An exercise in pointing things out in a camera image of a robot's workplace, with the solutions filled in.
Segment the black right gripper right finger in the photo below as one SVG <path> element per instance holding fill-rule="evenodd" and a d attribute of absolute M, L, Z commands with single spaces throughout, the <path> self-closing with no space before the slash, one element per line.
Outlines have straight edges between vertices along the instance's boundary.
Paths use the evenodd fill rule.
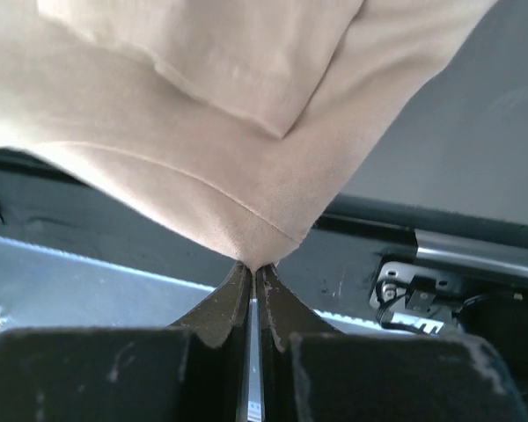
<path fill-rule="evenodd" d="M 474 336 L 351 335 L 272 266 L 254 276 L 266 421 L 526 421 L 496 350 Z"/>

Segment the beige t shirt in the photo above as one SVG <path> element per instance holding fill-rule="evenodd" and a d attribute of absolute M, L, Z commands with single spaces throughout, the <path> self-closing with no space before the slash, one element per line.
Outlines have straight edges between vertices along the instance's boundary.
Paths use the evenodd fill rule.
<path fill-rule="evenodd" d="M 252 269 L 292 253 L 489 1 L 0 1 L 0 148 Z"/>

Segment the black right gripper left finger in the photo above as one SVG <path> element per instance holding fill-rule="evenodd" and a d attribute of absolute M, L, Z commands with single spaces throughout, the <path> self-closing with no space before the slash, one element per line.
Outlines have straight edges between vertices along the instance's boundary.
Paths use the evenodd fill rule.
<path fill-rule="evenodd" d="M 165 328 L 0 334 L 0 421 L 243 421 L 252 275 Z"/>

